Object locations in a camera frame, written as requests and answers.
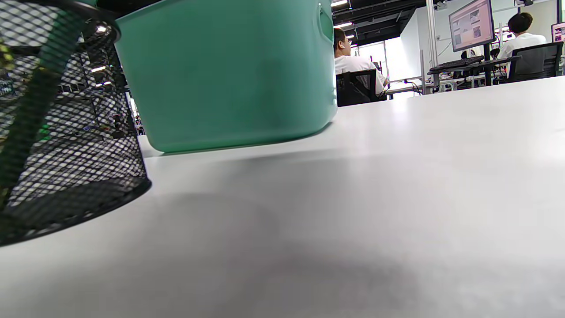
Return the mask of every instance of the ceiling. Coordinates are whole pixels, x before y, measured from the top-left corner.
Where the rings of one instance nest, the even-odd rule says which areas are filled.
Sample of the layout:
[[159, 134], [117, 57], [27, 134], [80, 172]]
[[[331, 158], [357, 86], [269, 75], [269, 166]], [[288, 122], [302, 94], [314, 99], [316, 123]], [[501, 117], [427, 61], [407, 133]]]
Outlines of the ceiling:
[[[160, 0], [98, 0], [98, 6], [116, 16], [143, 8]], [[425, 7], [426, 0], [348, 0], [332, 8], [334, 25], [352, 22], [343, 27], [347, 35], [355, 35], [354, 44], [365, 45], [399, 37], [414, 11]]]

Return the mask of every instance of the white shirt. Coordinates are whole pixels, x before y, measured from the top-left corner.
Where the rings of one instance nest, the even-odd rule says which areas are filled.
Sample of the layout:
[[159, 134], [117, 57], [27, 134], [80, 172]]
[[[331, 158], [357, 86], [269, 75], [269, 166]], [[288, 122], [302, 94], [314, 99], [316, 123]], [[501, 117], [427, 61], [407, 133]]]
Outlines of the white shirt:
[[[373, 64], [373, 62], [369, 61], [366, 58], [351, 57], [346, 55], [336, 58], [336, 75], [347, 72], [368, 71], [376, 69], [377, 67], [375, 66], [375, 64]], [[382, 75], [381, 72], [377, 70], [377, 80], [375, 87], [375, 94], [377, 96], [381, 95], [384, 92], [385, 81], [386, 78]]]
[[540, 44], [546, 44], [547, 39], [543, 35], [533, 35], [530, 33], [524, 33], [518, 35], [515, 39], [510, 40], [503, 44], [497, 59], [505, 59], [512, 56], [512, 51], [516, 49], [528, 48], [530, 46], [536, 46]]

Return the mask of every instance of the man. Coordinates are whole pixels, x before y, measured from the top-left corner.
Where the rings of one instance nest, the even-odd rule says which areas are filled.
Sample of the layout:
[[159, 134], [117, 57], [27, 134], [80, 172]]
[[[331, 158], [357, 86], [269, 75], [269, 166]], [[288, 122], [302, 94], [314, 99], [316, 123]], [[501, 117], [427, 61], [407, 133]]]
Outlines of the man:
[[543, 35], [533, 35], [528, 33], [532, 25], [533, 17], [527, 12], [518, 13], [508, 21], [510, 31], [516, 36], [515, 39], [504, 43], [498, 59], [505, 59], [512, 56], [512, 51], [516, 49], [528, 48], [540, 44], [546, 44], [547, 39]]
[[346, 38], [345, 32], [342, 29], [333, 29], [333, 35], [336, 74], [375, 70], [377, 73], [375, 93], [377, 96], [382, 95], [386, 85], [386, 78], [377, 70], [375, 64], [368, 59], [351, 56], [351, 45], [349, 44], [349, 40]]

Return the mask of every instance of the container handle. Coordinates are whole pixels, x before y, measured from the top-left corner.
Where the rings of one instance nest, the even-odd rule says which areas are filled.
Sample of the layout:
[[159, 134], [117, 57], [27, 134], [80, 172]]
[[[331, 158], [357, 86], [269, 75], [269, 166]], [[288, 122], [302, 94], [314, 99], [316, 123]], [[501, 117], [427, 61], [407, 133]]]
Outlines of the container handle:
[[328, 13], [328, 6], [323, 6], [322, 2], [326, 0], [320, 0], [317, 5], [318, 8], [318, 28], [322, 37], [333, 44], [333, 20], [332, 15]]

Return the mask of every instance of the green container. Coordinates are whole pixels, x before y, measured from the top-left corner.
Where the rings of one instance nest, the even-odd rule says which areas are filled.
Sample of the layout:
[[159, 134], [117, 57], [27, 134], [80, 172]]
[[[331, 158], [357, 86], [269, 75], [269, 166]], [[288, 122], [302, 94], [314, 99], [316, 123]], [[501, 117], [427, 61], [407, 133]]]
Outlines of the green container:
[[296, 139], [337, 111], [331, 0], [164, 0], [118, 25], [118, 54], [160, 151]]

